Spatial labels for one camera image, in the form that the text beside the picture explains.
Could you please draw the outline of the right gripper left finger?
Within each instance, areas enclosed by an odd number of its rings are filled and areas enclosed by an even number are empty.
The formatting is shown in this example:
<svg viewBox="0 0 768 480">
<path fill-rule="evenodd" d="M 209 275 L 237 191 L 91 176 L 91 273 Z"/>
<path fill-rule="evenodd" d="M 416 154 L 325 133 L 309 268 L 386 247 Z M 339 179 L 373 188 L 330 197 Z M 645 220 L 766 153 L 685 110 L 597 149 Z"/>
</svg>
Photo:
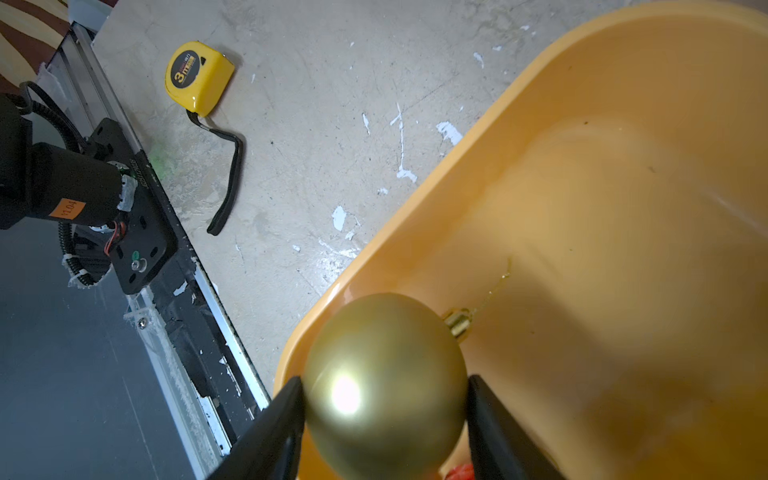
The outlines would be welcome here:
<svg viewBox="0 0 768 480">
<path fill-rule="evenodd" d="M 294 376 L 208 479 L 297 479 L 305 410 L 303 384 Z"/>
</svg>

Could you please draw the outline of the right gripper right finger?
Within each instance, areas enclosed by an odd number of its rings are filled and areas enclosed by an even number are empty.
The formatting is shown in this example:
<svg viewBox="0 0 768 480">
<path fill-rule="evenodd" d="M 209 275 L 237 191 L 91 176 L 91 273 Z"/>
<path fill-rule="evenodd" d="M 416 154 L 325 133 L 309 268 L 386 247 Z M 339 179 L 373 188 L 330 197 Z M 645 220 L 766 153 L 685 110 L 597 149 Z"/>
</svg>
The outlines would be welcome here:
<svg viewBox="0 0 768 480">
<path fill-rule="evenodd" d="M 468 378 L 466 409 L 476 479 L 564 479 L 479 375 Z"/>
</svg>

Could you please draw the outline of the gold ornament ball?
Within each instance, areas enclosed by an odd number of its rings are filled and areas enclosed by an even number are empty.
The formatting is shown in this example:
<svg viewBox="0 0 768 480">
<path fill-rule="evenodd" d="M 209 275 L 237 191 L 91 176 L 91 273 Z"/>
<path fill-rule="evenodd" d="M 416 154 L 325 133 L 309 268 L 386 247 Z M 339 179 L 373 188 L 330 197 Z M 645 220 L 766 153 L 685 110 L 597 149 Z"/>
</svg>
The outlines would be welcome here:
<svg viewBox="0 0 768 480">
<path fill-rule="evenodd" d="M 503 288 L 513 258 L 477 304 L 440 310 L 410 285 L 412 269 L 375 271 L 323 321 L 301 373 L 301 479 L 444 479 L 472 463 L 460 347 Z"/>
</svg>

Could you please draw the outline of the yellow plastic tray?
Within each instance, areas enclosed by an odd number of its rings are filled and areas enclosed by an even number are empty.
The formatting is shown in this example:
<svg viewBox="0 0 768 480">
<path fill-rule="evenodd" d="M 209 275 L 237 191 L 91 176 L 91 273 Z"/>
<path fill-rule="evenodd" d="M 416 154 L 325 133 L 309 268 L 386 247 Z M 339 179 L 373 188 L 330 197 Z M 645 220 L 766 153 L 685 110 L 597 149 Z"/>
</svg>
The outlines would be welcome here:
<svg viewBox="0 0 768 480">
<path fill-rule="evenodd" d="M 398 292 L 570 479 L 767 475 L 767 16 L 653 2 L 545 49 L 289 338 Z"/>
</svg>

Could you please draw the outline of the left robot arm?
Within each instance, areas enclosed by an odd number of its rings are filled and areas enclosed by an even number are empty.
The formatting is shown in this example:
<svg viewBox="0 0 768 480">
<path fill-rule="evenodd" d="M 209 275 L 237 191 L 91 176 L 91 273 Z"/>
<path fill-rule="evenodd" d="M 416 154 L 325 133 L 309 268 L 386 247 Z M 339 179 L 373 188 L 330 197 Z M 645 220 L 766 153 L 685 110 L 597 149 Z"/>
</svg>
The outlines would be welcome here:
<svg viewBox="0 0 768 480">
<path fill-rule="evenodd" d="M 76 251 L 74 227 L 111 231 L 105 256 L 127 235 L 138 182 L 109 148 L 85 139 L 35 82 L 1 95 L 1 228 L 24 218 L 58 224 L 63 264 L 84 288 L 101 278 Z"/>
</svg>

